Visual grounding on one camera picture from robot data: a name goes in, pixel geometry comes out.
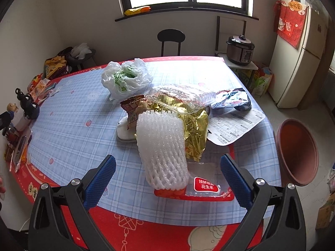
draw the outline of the window sill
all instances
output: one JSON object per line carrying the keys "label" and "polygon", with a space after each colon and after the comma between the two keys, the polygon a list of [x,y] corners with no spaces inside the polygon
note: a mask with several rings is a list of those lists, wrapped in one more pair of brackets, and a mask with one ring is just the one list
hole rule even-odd
{"label": "window sill", "polygon": [[169,8],[169,9],[161,9],[161,10],[152,10],[149,12],[144,12],[144,13],[139,13],[135,15],[130,15],[130,16],[124,16],[122,18],[118,18],[115,21],[119,22],[122,20],[126,20],[132,17],[136,16],[143,16],[143,15],[148,15],[148,14],[154,14],[154,13],[160,13],[160,12],[169,12],[169,11],[211,11],[211,12],[218,12],[218,13],[226,13],[226,14],[231,14],[231,15],[237,15],[237,16],[242,16],[245,18],[253,19],[259,21],[259,18],[249,16],[247,14],[239,13],[239,12],[233,12],[229,10],[220,10],[220,9],[210,9],[210,8],[194,8],[194,7],[179,7],[179,8]]}

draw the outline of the blue plaid tablecloth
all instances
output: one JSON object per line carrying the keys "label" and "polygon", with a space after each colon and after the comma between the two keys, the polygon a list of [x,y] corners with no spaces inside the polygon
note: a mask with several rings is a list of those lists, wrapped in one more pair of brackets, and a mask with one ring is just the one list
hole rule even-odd
{"label": "blue plaid tablecloth", "polygon": [[[220,91],[244,87],[222,61],[171,60],[147,62],[153,76],[151,86],[199,84]],[[31,163],[59,185],[82,178],[97,167],[106,155],[117,162],[116,172],[98,206],[128,217],[170,225],[226,225],[239,223],[246,210],[236,199],[230,202],[184,201],[157,197],[145,180],[136,143],[116,139],[116,125],[126,115],[119,103],[113,104],[101,84],[103,70],[94,70],[62,79],[59,92],[41,106],[32,126],[28,147]],[[149,86],[137,94],[148,91]],[[260,109],[250,96],[252,107]],[[204,159],[217,160],[226,148],[207,142]],[[280,186],[280,171],[273,129],[265,118],[234,143],[240,167],[269,184]],[[269,207],[264,217],[271,215]]]}

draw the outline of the cooker lid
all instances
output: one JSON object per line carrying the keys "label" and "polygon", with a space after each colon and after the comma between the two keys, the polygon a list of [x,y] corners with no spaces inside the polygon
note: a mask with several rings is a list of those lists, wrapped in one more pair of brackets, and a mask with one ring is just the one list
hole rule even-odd
{"label": "cooker lid", "polygon": [[244,35],[229,37],[227,43],[233,44],[235,46],[243,45],[244,47],[247,47],[251,50],[253,50],[255,47],[251,40],[247,39]]}

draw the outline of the blue gripper pad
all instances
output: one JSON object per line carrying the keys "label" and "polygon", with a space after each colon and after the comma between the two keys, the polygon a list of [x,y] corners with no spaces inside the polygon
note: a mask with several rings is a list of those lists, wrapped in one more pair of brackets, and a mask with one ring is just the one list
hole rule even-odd
{"label": "blue gripper pad", "polygon": [[85,190],[83,205],[86,210],[95,207],[116,170],[116,161],[110,156]]}
{"label": "blue gripper pad", "polygon": [[227,154],[221,157],[220,168],[232,188],[237,202],[241,207],[245,207],[248,210],[252,206],[251,189]]}

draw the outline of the human hand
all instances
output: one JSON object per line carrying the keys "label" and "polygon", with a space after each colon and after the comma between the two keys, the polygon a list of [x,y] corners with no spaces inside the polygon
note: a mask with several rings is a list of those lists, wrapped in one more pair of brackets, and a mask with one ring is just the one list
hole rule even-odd
{"label": "human hand", "polygon": [[0,187],[0,193],[5,193],[6,188],[5,187]]}

